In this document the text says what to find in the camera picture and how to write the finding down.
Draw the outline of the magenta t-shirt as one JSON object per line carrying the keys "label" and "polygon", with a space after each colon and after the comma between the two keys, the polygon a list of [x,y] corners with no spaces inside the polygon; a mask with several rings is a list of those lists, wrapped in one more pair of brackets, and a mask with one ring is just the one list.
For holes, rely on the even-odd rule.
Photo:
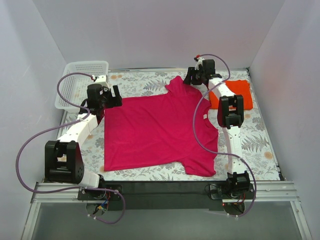
{"label": "magenta t-shirt", "polygon": [[[193,133],[193,115],[202,93],[177,76],[160,95],[127,97],[104,111],[104,170],[119,171],[179,162],[186,174],[211,177],[216,154],[204,150]],[[218,130],[210,123],[208,100],[195,121],[199,141],[218,150]]]}

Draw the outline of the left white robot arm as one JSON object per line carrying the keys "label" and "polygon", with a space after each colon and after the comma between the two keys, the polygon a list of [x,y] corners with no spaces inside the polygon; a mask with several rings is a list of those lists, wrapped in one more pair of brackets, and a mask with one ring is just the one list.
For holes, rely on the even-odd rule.
{"label": "left white robot arm", "polygon": [[89,188],[95,200],[106,196],[106,187],[100,176],[84,166],[81,147],[90,133],[99,126],[105,109],[122,106],[117,85],[111,88],[99,83],[87,87],[87,98],[81,103],[76,123],[57,140],[48,141],[44,147],[45,179],[50,182],[77,184]]}

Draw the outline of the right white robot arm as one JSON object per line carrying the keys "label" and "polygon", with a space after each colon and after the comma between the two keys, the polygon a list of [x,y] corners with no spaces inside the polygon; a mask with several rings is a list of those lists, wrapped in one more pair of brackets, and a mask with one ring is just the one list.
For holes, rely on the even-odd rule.
{"label": "right white robot arm", "polygon": [[[207,92],[198,101],[192,118],[192,130],[196,142],[201,148],[209,153],[224,155],[228,157],[227,179],[216,192],[220,195],[228,195],[232,199],[243,196],[250,189],[250,177],[247,166],[243,162],[240,133],[244,122],[244,98],[241,94],[235,94],[226,85],[226,81],[231,77],[231,71],[226,64],[228,77],[216,73],[216,63],[214,59],[205,59],[204,55],[197,55],[194,58],[195,67],[189,67],[187,75],[183,80],[186,85],[205,85]],[[218,99],[217,122],[222,128],[226,141],[227,152],[213,151],[205,147],[199,140],[196,132],[196,115],[200,104],[209,93],[213,93]]]}

